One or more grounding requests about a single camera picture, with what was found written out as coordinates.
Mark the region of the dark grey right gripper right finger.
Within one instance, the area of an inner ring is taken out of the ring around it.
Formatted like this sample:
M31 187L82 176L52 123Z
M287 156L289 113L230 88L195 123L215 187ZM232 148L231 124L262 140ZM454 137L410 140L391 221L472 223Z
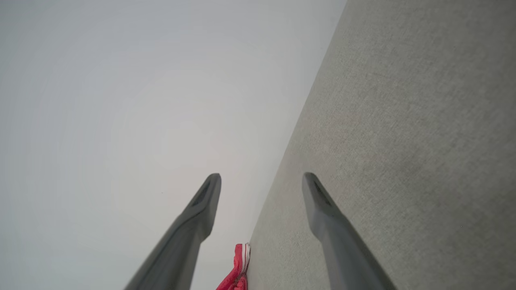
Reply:
M302 177L308 225L321 243L332 290L394 290L395 285L314 173Z

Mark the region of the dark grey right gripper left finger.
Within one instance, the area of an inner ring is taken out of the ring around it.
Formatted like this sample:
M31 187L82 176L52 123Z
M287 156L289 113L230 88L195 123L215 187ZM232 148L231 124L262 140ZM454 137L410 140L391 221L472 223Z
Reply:
M210 174L175 219L126 290L189 290L201 243L210 235L221 194L221 175Z

